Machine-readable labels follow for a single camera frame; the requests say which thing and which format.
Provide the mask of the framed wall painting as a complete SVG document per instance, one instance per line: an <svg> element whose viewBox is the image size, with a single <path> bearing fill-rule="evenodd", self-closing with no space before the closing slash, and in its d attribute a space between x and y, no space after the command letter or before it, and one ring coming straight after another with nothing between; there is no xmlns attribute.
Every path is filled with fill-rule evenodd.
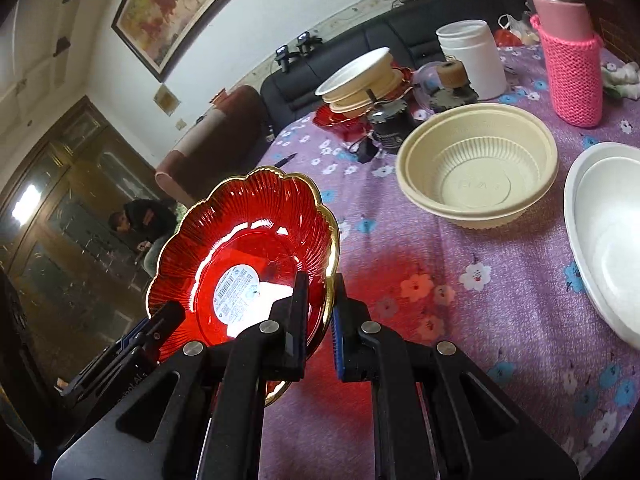
<svg viewBox="0 0 640 480"><path fill-rule="evenodd" d="M122 0L112 29L159 82L230 0Z"/></svg>

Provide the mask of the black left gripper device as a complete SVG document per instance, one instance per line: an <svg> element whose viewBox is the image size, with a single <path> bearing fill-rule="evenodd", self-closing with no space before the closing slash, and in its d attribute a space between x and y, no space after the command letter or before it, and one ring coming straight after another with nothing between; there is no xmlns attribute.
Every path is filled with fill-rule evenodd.
<svg viewBox="0 0 640 480"><path fill-rule="evenodd" d="M157 368L160 347L186 315L169 301L102 350L62 391L44 379L18 293L1 277L1 387L42 450L79 438Z"/></svg>

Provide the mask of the dark wooden cabinet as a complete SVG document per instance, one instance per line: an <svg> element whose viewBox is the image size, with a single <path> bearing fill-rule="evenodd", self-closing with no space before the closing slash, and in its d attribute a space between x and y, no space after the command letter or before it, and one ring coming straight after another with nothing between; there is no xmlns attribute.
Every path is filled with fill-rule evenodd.
<svg viewBox="0 0 640 480"><path fill-rule="evenodd" d="M145 315L150 277L137 235L110 214L163 200L153 168L80 99L1 192L1 267L16 288L48 384L74 378Z"/></svg>

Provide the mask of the beige plastic bowl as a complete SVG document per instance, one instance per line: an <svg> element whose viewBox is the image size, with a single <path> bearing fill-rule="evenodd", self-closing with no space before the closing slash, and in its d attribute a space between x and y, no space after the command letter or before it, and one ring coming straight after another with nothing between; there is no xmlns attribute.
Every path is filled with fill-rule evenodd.
<svg viewBox="0 0 640 480"><path fill-rule="evenodd" d="M432 116L396 158L401 192L460 228L488 230L520 218L552 188L560 166L541 119L499 103Z"/></svg>

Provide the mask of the large white foam bowl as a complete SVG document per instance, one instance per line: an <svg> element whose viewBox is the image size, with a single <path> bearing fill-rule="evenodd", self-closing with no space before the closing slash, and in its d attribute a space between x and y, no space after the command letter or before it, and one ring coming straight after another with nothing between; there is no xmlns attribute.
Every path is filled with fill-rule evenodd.
<svg viewBox="0 0 640 480"><path fill-rule="evenodd" d="M600 318L639 347L639 150L603 142L580 154L564 185L564 222Z"/></svg>

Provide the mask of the red plate with label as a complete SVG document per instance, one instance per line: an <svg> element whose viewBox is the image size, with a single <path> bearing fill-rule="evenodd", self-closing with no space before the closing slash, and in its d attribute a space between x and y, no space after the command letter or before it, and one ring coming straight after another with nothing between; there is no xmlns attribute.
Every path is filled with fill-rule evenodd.
<svg viewBox="0 0 640 480"><path fill-rule="evenodd" d="M155 314L168 301L184 310L160 359L192 340L223 344L265 321L299 272L309 278L313 354L330 324L339 258L337 221L310 177L267 166L224 180L188 210L157 259L146 310Z"/></svg>

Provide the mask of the white plastic tub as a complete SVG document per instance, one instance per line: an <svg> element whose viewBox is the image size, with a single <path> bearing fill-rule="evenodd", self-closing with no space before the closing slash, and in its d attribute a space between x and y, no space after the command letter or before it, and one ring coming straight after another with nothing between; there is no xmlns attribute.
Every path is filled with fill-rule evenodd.
<svg viewBox="0 0 640 480"><path fill-rule="evenodd" d="M488 24L482 20L450 23L436 30L440 50L448 61L460 61L469 76L471 88L481 101L506 92L506 72Z"/></svg>

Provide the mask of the red plate under stack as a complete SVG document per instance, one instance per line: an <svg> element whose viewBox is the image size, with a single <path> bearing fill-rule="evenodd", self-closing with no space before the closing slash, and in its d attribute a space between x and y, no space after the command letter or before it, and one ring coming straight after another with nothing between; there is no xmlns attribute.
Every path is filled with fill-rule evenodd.
<svg viewBox="0 0 640 480"><path fill-rule="evenodd" d="M397 88L388 92L383 101L393 101L402 99L411 92L413 70L409 67L395 67L396 72L401 73L401 83ZM366 136L371 131L371 126L367 121L367 114L372 110L373 104L369 103L358 108L347 115L334 112L329 104L322 104L312 116L312 123L329 133L334 134L343 141L355 141L360 136Z"/></svg>

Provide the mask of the pink knit sleeve bottle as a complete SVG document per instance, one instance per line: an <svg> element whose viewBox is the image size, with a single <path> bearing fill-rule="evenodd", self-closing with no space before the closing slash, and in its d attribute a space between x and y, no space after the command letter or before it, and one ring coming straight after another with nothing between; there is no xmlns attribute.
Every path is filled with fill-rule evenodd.
<svg viewBox="0 0 640 480"><path fill-rule="evenodd" d="M601 40L582 0L533 0L530 19L548 72L552 107L572 126L593 128L603 113Z"/></svg>

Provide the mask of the white work gloves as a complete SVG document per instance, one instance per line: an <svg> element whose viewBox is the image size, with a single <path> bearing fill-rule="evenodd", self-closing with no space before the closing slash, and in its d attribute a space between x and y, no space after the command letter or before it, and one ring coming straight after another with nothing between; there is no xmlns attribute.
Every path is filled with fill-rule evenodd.
<svg viewBox="0 0 640 480"><path fill-rule="evenodd" d="M638 101L640 96L639 64L627 63L617 67L613 63L601 66L604 91L616 99Z"/></svg>

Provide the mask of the black power adapter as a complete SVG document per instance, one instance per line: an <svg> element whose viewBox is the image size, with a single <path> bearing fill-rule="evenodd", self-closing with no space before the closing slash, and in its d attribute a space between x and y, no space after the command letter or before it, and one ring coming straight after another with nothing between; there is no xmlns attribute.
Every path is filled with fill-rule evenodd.
<svg viewBox="0 0 640 480"><path fill-rule="evenodd" d="M404 100L376 103L364 118L364 124L369 131L356 149L360 164L370 162L379 151L396 155L416 128L416 122Z"/></svg>

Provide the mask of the stack of beige bowls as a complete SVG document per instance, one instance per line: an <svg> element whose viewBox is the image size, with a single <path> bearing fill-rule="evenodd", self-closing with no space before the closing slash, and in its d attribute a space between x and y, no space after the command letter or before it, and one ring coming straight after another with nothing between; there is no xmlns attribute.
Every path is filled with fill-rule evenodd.
<svg viewBox="0 0 640 480"><path fill-rule="evenodd" d="M334 112L347 115L382 100L401 83L389 47L377 48L347 63L314 92Z"/></svg>

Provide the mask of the black pen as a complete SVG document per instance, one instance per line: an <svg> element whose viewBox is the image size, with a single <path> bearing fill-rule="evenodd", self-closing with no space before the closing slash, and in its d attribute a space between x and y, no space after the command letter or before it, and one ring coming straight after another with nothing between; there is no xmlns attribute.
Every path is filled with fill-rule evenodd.
<svg viewBox="0 0 640 480"><path fill-rule="evenodd" d="M274 164L274 166L276 168L282 168L283 166L285 166L286 164L288 164L289 162L292 162L292 160L296 157L297 153L293 153L291 155L286 156L285 158L282 158L281 160L279 160L278 162L276 162Z"/></svg>

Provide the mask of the purple floral tablecloth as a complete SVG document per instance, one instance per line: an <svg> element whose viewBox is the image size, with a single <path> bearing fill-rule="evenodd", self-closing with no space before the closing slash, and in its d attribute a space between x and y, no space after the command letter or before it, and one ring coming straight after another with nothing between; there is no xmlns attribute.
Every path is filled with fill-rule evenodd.
<svg viewBox="0 0 640 480"><path fill-rule="evenodd" d="M551 191L518 220L460 229L410 203L395 156L361 165L314 125L281 131L262 165L296 154L286 171L311 177L341 233L340 272L352 298L406 339L458 344L567 452L581 474L639 479L630 459L605 453L639 400L639 351L590 304L567 241L567 171L591 145L639 147L639 102L607 99L600 126L582 130L554 114L540 47L501 49L509 93L553 133L560 171ZM372 479L371 393L335 375L331 335L296 382L265 411L259 479Z"/></svg>

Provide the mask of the brown twine spool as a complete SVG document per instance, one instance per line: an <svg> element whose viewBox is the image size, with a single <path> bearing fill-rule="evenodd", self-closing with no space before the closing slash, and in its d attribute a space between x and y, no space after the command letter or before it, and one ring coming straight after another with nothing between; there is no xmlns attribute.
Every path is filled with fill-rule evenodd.
<svg viewBox="0 0 640 480"><path fill-rule="evenodd" d="M454 90L469 84L469 76L459 60L439 64L436 67L436 73L442 88Z"/></svg>

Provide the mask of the seated person dark clothes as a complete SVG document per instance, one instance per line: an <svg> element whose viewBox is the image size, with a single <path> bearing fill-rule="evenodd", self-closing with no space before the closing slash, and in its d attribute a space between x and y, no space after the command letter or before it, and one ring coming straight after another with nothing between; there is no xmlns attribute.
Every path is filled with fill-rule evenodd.
<svg viewBox="0 0 640 480"><path fill-rule="evenodd" d="M175 211L157 200L139 198L112 212L108 225L116 233L134 232L141 237L137 251L143 254L143 269L154 278L160 252L178 226Z"/></svg>

